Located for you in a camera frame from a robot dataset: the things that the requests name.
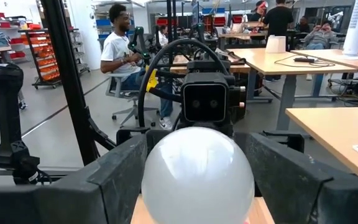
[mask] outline chair wheel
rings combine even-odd
[[[27,106],[28,106],[27,103],[22,103],[22,102],[19,103],[19,108],[20,108],[20,110],[26,109]]]

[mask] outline floor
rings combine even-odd
[[[20,64],[24,70],[25,80],[22,87],[25,100],[29,107],[21,111],[21,126],[24,133],[23,141],[29,148],[32,156],[41,158],[42,167],[55,167],[55,169],[82,167],[82,160],[78,150],[73,125],[70,114],[66,108],[67,102],[64,97],[62,86],[57,89],[40,88],[36,90],[31,83],[34,82],[36,71],[30,67],[29,63]],[[312,82],[306,81],[305,76],[298,77],[297,95],[309,94]],[[81,76],[81,83],[85,93],[85,100],[91,110],[91,115],[99,128],[104,131],[111,139],[115,140],[116,131],[119,129],[118,121],[111,119],[111,113],[131,107],[131,102],[106,96],[108,82],[107,77],[100,71],[84,73]],[[267,83],[271,89],[281,91],[284,78],[277,83]],[[146,98],[147,106],[158,107],[159,100],[154,96]],[[235,125],[235,129],[245,132],[260,132],[262,130],[274,130],[277,122],[278,107],[280,102],[276,99],[271,104],[252,103],[247,105],[247,114],[245,118]],[[308,99],[296,100],[294,107],[337,107],[343,106],[343,103],[331,102],[327,99]],[[175,105],[173,117],[178,114],[179,107]],[[155,113],[150,115],[157,120]],[[135,120],[132,118],[126,124],[135,126]],[[302,131],[294,123],[290,125],[291,130]],[[98,146],[101,153],[106,150]],[[315,159],[331,164],[338,169],[347,170],[338,160],[322,148],[316,141],[306,140],[306,153]],[[0,185],[13,184],[11,177],[0,177]]]

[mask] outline yellow tag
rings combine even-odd
[[[150,88],[155,88],[157,86],[158,80],[157,80],[156,74],[157,74],[157,69],[154,69],[152,71],[152,75],[149,78],[149,81],[147,82],[146,91],[149,91]]]

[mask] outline balloon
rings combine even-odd
[[[142,196],[158,224],[243,224],[254,176],[232,139],[209,128],[183,128],[151,151]]]

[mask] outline person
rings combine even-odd
[[[270,35],[287,36],[287,28],[293,22],[291,9],[285,6],[285,0],[276,0],[277,6],[266,13],[264,24],[268,25],[267,38]],[[281,75],[268,75],[267,82],[278,81]]]
[[[250,22],[262,22],[263,15],[266,12],[265,1],[258,1],[256,3],[255,13],[249,18]],[[251,37],[252,44],[259,44],[261,41],[265,40],[265,37]]]
[[[310,33],[310,26],[308,24],[308,19],[305,16],[302,16],[302,18],[299,20],[298,30],[299,32]]]
[[[114,24],[112,32],[104,41],[101,55],[101,71],[103,73],[116,72],[128,74],[122,79],[123,90],[139,90],[145,70],[136,63],[142,59],[141,55],[134,54],[128,49],[129,39],[125,33],[129,30],[130,17],[126,7],[121,4],[114,4],[109,10],[110,21]],[[172,93],[172,84],[159,83],[157,86],[166,93]],[[172,129],[170,115],[172,113],[172,101],[161,99],[160,126],[165,130]]]
[[[160,39],[160,45],[161,47],[164,47],[168,44],[168,38],[166,36],[166,34],[168,33],[168,27],[166,25],[161,25],[160,26],[160,33],[158,35],[159,39]]]
[[[328,49],[329,43],[336,41],[331,26],[331,21],[324,21],[322,26],[315,26],[313,31],[305,37],[306,50]],[[311,74],[306,75],[306,80],[310,81],[312,79]]]

